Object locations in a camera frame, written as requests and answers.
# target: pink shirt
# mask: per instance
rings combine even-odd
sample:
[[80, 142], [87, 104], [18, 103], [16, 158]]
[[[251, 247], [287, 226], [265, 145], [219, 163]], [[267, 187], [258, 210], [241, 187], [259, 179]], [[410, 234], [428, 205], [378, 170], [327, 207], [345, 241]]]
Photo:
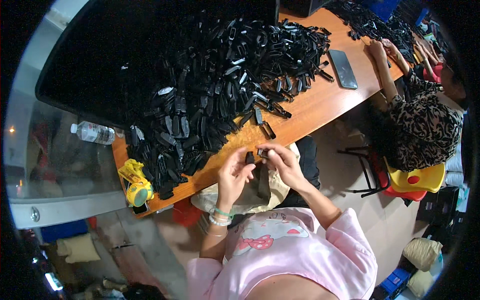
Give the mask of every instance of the pink shirt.
[[255, 214], [227, 235], [228, 263], [188, 263], [191, 300], [245, 299], [263, 279], [279, 274], [309, 278], [340, 300], [368, 299], [377, 261], [355, 211], [347, 209], [325, 232], [311, 209], [279, 208]]

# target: beaded bracelet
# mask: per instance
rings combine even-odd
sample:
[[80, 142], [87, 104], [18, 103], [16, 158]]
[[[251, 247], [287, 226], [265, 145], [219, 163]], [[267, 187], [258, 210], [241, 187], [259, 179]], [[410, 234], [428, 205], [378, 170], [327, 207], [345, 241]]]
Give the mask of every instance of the beaded bracelet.
[[229, 220], [229, 221], [223, 222], [223, 223], [217, 222], [217, 221], [214, 220], [214, 218], [213, 218], [212, 215], [210, 215], [210, 216], [208, 217], [208, 219], [210, 220], [210, 222], [211, 222], [212, 224], [215, 224], [215, 225], [217, 225], [217, 226], [228, 226], [228, 225], [232, 224], [232, 220]]

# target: black smartphone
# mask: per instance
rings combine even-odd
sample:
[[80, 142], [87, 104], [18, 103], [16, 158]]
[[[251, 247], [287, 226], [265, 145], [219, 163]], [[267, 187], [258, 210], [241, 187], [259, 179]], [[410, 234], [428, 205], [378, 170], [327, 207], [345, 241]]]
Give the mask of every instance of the black smartphone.
[[134, 215], [139, 215], [139, 214], [146, 213], [147, 211], [150, 210], [150, 208], [148, 207], [147, 203], [145, 202], [141, 206], [132, 206], [132, 210], [133, 210]]
[[333, 68], [335, 70], [338, 82], [344, 88], [354, 89], [358, 88], [357, 80], [353, 74], [350, 62], [347, 59], [347, 55], [343, 51], [329, 50], [328, 54], [332, 61]]

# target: hand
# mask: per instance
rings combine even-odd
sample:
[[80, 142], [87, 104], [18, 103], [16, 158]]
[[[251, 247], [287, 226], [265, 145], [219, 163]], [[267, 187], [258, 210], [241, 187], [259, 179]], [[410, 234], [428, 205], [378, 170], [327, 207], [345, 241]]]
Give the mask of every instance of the hand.
[[381, 42], [376, 41], [376, 40], [371, 40], [370, 41], [370, 46], [368, 47], [370, 53], [373, 55], [373, 58], [377, 62], [383, 61], [386, 63], [387, 61], [387, 54], [385, 52], [384, 46], [382, 45]]
[[245, 165], [247, 148], [237, 149], [218, 171], [218, 200], [216, 206], [228, 213], [249, 179], [253, 179], [254, 164]]
[[388, 38], [382, 38], [382, 45], [385, 47], [387, 55], [395, 56], [398, 53], [397, 47]]
[[262, 159], [262, 162], [266, 163], [270, 170], [278, 170], [280, 178], [286, 185], [298, 192], [305, 190], [310, 185], [303, 176], [295, 153], [272, 143], [261, 144], [256, 147], [268, 150], [268, 160]]
[[422, 47], [421, 44], [418, 44], [418, 42], [416, 42], [415, 45], [413, 45], [413, 47], [414, 47], [415, 49], [417, 49], [418, 52], [420, 53], [420, 56], [421, 56], [421, 57], [420, 57], [420, 60], [421, 60], [421, 61], [427, 60], [427, 55], [425, 54], [425, 51], [424, 51], [424, 49], [423, 49], [423, 47]]

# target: hair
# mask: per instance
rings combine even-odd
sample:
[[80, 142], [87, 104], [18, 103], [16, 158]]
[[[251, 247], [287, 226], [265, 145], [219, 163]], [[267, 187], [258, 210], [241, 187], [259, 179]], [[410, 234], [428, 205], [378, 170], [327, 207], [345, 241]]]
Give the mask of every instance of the hair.
[[[447, 67], [452, 70], [452, 82], [454, 84], [461, 84], [463, 87], [465, 87], [465, 77], [460, 70], [460, 66], [455, 54], [452, 51], [448, 51], [444, 58]], [[468, 108], [468, 101], [466, 98], [461, 100], [458, 104], [465, 110]]]
[[458, 60], [456, 59], [455, 54], [452, 51], [448, 51], [444, 56], [446, 65], [452, 70], [453, 77], [452, 81], [455, 84], [465, 85], [465, 80], [460, 71], [460, 66], [458, 65]]

